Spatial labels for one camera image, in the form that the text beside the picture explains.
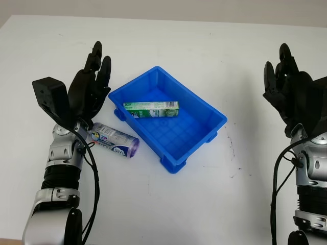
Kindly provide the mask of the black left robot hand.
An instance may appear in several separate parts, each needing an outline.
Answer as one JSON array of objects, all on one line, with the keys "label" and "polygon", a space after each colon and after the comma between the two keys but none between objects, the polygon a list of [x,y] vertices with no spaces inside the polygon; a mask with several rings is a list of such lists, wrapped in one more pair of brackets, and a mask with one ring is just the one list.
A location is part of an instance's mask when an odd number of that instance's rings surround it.
[{"label": "black left robot hand", "polygon": [[102,58],[102,44],[97,41],[88,54],[84,68],[77,72],[68,90],[72,113],[87,129],[93,127],[92,119],[102,108],[111,90],[108,86],[110,75],[111,58]]}]

